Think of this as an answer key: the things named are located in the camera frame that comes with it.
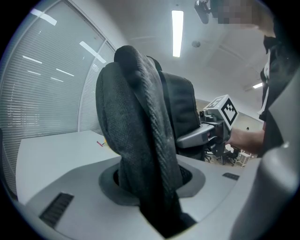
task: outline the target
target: black shirt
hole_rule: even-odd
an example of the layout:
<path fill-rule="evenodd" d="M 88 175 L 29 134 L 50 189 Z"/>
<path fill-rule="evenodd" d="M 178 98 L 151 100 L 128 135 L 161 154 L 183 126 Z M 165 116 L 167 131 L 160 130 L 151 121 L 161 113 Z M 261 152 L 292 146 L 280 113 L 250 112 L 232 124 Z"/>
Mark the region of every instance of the black shirt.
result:
<path fill-rule="evenodd" d="M 258 157 L 262 157 L 265 152 L 283 143 L 278 126 L 269 112 L 269 107 L 292 80 L 300 63 L 296 51 L 288 43 L 276 19 L 274 20 L 274 32 L 276 38 L 265 36 L 263 43 L 269 59 L 261 71 L 263 95 L 259 119 L 265 121 L 266 126 L 262 152 Z"/>

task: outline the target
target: person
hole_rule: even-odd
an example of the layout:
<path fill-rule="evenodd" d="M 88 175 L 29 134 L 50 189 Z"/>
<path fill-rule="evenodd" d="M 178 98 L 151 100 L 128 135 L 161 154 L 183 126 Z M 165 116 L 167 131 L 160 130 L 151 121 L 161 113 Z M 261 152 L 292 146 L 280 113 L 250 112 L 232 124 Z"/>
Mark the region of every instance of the person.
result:
<path fill-rule="evenodd" d="M 292 80 L 299 67 L 299 57 L 289 44 L 277 18 L 258 0 L 211 0 L 218 3 L 218 20 L 241 28 L 255 28 L 264 33 L 264 47 L 268 62 L 261 71 L 263 83 L 262 109 L 259 119 L 264 121 L 258 132 L 232 129 L 226 144 L 262 157 L 268 150 L 283 144 L 283 138 L 269 112 L 269 107 Z"/>

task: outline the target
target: desk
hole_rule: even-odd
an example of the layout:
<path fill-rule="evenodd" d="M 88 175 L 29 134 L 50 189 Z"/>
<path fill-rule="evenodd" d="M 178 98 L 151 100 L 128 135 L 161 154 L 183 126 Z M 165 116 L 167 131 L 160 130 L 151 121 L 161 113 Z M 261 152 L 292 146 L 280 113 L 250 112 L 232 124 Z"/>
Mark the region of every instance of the desk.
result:
<path fill-rule="evenodd" d="M 77 167 L 119 156 L 92 131 L 22 139 L 16 163 L 18 200 L 26 204 L 44 187 Z"/>

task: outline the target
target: ceiling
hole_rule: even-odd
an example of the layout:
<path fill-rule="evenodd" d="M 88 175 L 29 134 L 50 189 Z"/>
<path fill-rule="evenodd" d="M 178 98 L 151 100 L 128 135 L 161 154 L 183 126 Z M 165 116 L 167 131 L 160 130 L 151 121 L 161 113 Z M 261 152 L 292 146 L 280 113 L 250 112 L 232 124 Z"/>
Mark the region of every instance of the ceiling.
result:
<path fill-rule="evenodd" d="M 129 44 L 160 63 L 163 70 L 189 79 L 197 99 L 229 94 L 237 109 L 257 118 L 262 89 L 253 89 L 267 61 L 263 34 L 234 30 L 215 19 L 202 24 L 195 0 L 99 0 Z M 173 57 L 172 10 L 184 12 L 180 58 Z M 199 48 L 192 41 L 201 43 Z"/>

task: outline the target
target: table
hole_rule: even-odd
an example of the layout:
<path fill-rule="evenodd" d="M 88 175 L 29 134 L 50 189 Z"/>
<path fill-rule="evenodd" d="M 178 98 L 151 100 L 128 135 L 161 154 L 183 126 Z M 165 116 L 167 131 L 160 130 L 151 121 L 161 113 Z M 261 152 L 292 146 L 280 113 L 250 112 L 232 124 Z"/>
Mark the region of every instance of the table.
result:
<path fill-rule="evenodd" d="M 44 187 L 77 167 L 119 156 L 92 131 L 22 139 L 16 163 L 18 200 L 26 204 Z"/>

